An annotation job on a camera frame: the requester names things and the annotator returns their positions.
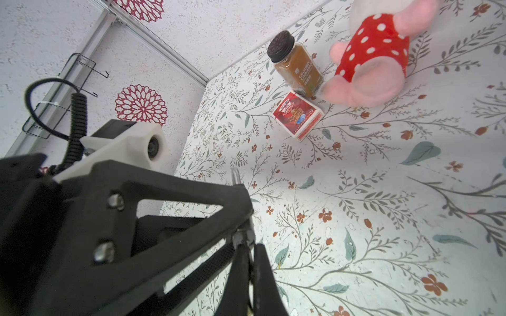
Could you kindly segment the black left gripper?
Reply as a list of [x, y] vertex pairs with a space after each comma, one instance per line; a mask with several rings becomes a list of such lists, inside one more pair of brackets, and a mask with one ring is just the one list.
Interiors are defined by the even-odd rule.
[[40, 174], [45, 160], [1, 160], [2, 315], [24, 315], [29, 303], [30, 315], [178, 315], [249, 258], [242, 184], [104, 161], [58, 186]]

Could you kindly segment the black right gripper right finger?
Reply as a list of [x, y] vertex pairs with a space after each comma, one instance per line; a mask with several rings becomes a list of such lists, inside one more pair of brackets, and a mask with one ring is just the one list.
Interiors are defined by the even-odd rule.
[[254, 246], [253, 312], [259, 316], [288, 316], [279, 294], [274, 274], [263, 244]]

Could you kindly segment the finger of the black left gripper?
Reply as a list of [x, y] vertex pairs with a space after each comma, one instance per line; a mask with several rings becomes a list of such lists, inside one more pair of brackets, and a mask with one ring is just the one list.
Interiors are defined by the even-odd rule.
[[[147, 215], [126, 222], [133, 235], [131, 255], [140, 254], [162, 241], [191, 229], [204, 219], [199, 217], [162, 217]], [[129, 315], [179, 315], [209, 283], [232, 261], [235, 248], [229, 237], [221, 247], [168, 293], [162, 289], [141, 302]]]

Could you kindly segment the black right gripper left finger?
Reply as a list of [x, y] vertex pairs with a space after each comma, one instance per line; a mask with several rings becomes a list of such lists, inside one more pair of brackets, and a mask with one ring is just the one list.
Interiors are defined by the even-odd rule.
[[239, 245], [215, 315], [246, 316], [249, 309], [250, 250]]

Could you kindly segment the silver key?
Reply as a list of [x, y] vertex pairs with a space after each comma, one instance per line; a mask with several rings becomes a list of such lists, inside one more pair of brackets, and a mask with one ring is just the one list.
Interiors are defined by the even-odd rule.
[[240, 245], [251, 248], [256, 243], [256, 235], [254, 232], [254, 224], [251, 219], [241, 224], [235, 233], [232, 234], [232, 243], [235, 249]]

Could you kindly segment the black padlock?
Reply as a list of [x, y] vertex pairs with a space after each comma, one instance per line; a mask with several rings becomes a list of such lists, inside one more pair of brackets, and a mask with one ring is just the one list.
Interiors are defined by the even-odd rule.
[[240, 174], [240, 171], [237, 167], [234, 167], [231, 170], [231, 180], [232, 180], [233, 185], [242, 184], [241, 174]]

